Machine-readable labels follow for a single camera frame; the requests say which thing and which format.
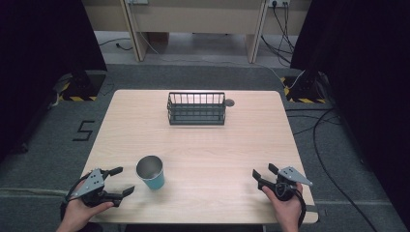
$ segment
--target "hand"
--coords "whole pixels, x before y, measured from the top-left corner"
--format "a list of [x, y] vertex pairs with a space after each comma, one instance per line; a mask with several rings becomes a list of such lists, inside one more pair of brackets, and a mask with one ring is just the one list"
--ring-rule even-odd
[[75, 199], [69, 202], [63, 221], [61, 221], [57, 232], [72, 232], [82, 229], [88, 221], [96, 214], [99, 214], [114, 206], [112, 202], [104, 202], [96, 207], [90, 208], [82, 202], [81, 199]]
[[[296, 189], [302, 193], [303, 188], [300, 183], [296, 183]], [[280, 201], [275, 194], [267, 187], [262, 187], [263, 192], [268, 196], [275, 210], [275, 217], [283, 232], [298, 231], [298, 220], [302, 211], [298, 197], [293, 196], [288, 201]]]

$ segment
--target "teal cup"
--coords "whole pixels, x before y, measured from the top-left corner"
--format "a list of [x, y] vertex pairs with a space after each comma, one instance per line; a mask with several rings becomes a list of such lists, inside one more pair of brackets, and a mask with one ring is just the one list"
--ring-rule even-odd
[[165, 182], [162, 161], [156, 156], [147, 156], [141, 159], [136, 164], [136, 175], [150, 189], [160, 189]]

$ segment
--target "wire basket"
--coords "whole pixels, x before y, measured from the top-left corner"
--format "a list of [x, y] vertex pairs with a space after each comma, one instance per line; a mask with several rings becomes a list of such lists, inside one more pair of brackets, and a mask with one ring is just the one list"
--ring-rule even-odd
[[224, 93], [180, 93], [168, 95], [170, 125], [224, 125]]

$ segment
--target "black panel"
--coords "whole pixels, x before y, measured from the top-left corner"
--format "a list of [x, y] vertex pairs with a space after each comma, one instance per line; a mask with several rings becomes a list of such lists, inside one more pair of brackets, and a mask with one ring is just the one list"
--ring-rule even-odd
[[78, 0], [2, 1], [0, 64], [0, 160], [28, 137], [62, 75], [106, 70]]
[[[291, 67], [308, 69], [320, 54], [316, 71], [329, 77], [352, 139], [410, 228], [410, 2], [355, 1], [342, 12], [331, 2], [312, 1]], [[334, 14], [347, 23], [326, 25]], [[326, 30], [339, 33], [330, 47], [320, 44]]]

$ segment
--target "wooden table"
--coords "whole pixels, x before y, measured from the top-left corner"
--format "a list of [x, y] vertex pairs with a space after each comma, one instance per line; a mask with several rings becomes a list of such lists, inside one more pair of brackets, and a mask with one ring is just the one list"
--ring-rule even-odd
[[[273, 208], [252, 178], [256, 169], [274, 181], [268, 163], [305, 175], [278, 92], [218, 91], [235, 102], [224, 126], [170, 126], [169, 90], [119, 90], [106, 112], [83, 174], [123, 166], [105, 190], [135, 186], [119, 208], [93, 218], [115, 223], [275, 223]], [[149, 190], [135, 175], [147, 155], [163, 161], [165, 184]], [[314, 205], [308, 186], [304, 199]], [[318, 214], [307, 212], [305, 223]]]

